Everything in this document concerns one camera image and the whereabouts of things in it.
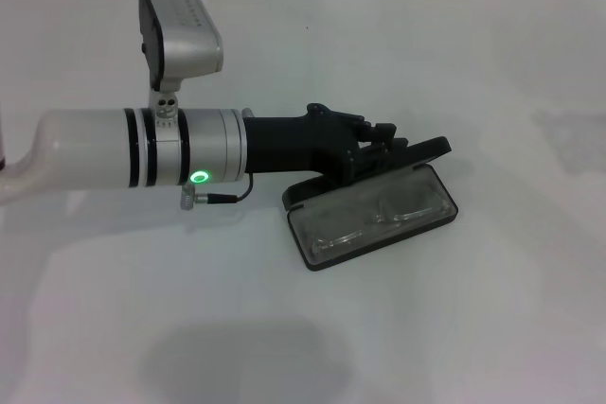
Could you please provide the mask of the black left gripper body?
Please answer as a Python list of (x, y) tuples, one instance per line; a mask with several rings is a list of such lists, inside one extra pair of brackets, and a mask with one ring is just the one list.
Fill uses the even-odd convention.
[(337, 185), (351, 177), (361, 117), (311, 103), (298, 117), (246, 117), (246, 171), (313, 171)]

